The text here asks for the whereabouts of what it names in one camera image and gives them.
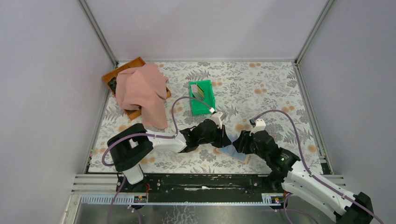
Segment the green plastic bin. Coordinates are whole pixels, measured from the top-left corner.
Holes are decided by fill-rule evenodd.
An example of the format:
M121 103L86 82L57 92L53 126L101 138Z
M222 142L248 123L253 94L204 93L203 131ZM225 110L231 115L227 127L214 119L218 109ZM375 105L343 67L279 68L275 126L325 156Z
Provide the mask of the green plastic bin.
M205 92L205 98L203 100L194 98L194 96L191 92L192 84L199 85L203 89L203 91ZM191 112L192 112L193 116L210 114L215 111L215 109L216 109L215 96L214 96L214 92L212 89L212 82L210 80L189 82L189 94L190 94L190 97L193 98L190 100Z

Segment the beige card holder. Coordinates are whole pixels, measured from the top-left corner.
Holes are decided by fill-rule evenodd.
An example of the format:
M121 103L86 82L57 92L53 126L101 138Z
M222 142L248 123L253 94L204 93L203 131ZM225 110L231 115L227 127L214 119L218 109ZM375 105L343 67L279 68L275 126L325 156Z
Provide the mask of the beige card holder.
M247 162L250 158L250 155L238 153L232 144L228 145L226 147L216 148L215 151L220 154L227 155L230 158L232 158L238 162L241 162L243 164L247 164Z

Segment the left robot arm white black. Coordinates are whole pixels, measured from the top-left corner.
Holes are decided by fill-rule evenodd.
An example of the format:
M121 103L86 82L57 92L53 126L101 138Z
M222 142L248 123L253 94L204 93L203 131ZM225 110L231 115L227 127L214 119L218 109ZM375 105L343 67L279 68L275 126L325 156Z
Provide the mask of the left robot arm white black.
M231 145L232 141L226 134L225 126L219 126L211 119L183 129L177 136L148 131L142 123L137 123L108 140L107 151L113 160L112 166L124 175L129 184L134 185L144 179L140 161L149 153L189 153L204 144L223 148Z

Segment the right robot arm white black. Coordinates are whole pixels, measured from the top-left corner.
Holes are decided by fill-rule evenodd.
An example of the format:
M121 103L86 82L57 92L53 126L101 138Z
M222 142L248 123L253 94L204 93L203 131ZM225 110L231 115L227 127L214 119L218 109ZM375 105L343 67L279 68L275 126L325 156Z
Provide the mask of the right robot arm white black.
M267 131L242 131L232 145L236 151L265 160L270 175L282 188L321 210L337 224L369 224L373 220L371 199L354 194L322 175L309 171L293 152L279 147Z

